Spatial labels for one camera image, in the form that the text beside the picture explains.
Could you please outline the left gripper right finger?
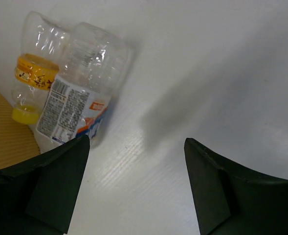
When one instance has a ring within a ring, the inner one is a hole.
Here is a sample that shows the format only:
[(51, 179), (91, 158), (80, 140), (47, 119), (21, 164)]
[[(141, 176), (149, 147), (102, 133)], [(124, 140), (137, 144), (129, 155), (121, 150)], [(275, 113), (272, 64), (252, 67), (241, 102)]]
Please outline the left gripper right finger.
[(185, 161), (202, 235), (288, 235), (288, 180), (187, 138)]

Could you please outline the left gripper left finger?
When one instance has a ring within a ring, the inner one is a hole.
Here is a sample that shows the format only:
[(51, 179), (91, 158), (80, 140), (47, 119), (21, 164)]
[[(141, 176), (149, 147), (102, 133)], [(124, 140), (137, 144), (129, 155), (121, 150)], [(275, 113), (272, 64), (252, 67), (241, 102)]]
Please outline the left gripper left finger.
[(83, 135), (0, 169), (0, 235), (66, 235), (89, 150)]

